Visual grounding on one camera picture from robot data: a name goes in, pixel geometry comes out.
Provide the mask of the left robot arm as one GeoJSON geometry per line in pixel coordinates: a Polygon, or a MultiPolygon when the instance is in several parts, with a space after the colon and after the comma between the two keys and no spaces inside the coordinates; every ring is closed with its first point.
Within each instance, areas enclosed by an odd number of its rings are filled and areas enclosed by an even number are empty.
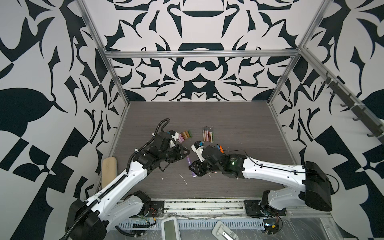
{"type": "Polygon", "coordinates": [[[131,154],[126,169],[105,188],[85,201],[71,204],[64,240],[103,240],[125,219],[147,214],[151,199],[145,193],[137,191],[125,201],[123,197],[152,171],[163,172],[162,162],[170,165],[190,154],[177,143],[177,132],[164,130],[169,123],[168,118],[160,121],[152,138],[131,154]]]}

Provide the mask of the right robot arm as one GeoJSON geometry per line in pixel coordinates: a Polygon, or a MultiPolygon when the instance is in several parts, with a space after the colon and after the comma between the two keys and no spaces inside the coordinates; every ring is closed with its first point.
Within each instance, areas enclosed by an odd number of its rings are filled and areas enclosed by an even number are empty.
{"type": "Polygon", "coordinates": [[[265,191],[260,202],[263,210],[282,211],[287,207],[306,205],[322,212],[330,212],[332,184],[330,175],[314,162],[304,165],[281,165],[242,155],[238,150],[221,150],[215,146],[192,145],[198,160],[189,165],[195,175],[202,177],[210,172],[221,172],[232,179],[257,179],[281,184],[283,189],[265,191]]]}

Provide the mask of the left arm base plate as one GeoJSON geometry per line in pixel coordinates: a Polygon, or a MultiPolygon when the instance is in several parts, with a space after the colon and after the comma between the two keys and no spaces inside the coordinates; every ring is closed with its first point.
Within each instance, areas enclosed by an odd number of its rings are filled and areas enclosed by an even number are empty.
{"type": "Polygon", "coordinates": [[[165,207],[164,201],[151,201],[149,205],[149,210],[147,213],[147,217],[149,218],[158,218],[163,215],[165,207]]]}

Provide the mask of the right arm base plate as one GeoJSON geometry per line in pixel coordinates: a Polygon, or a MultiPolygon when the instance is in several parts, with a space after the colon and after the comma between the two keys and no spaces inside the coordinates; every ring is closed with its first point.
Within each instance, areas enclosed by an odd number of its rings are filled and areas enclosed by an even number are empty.
{"type": "Polygon", "coordinates": [[[267,200],[245,200],[245,211],[248,217],[251,218],[272,218],[286,215],[286,208],[277,210],[269,205],[267,200]]]}

